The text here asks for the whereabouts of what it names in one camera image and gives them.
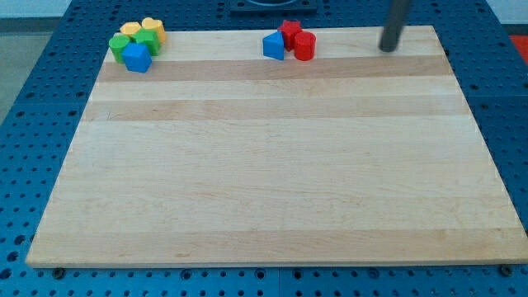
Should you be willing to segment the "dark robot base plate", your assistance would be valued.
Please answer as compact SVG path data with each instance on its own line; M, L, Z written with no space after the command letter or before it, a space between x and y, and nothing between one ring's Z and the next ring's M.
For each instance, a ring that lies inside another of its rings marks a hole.
M316 12L318 0L229 0L231 14Z

